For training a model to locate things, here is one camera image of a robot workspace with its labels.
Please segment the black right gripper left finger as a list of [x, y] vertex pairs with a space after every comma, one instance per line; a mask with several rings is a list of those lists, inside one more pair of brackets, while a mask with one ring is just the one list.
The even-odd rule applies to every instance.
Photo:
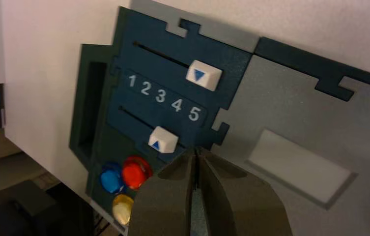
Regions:
[[189, 148], [145, 181], [134, 198], [128, 235], [190, 235], [196, 158]]

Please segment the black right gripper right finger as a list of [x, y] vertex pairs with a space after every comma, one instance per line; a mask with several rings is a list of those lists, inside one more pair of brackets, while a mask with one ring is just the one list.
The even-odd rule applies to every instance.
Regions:
[[285, 207], [261, 178], [197, 149], [199, 188], [210, 236], [291, 236]]

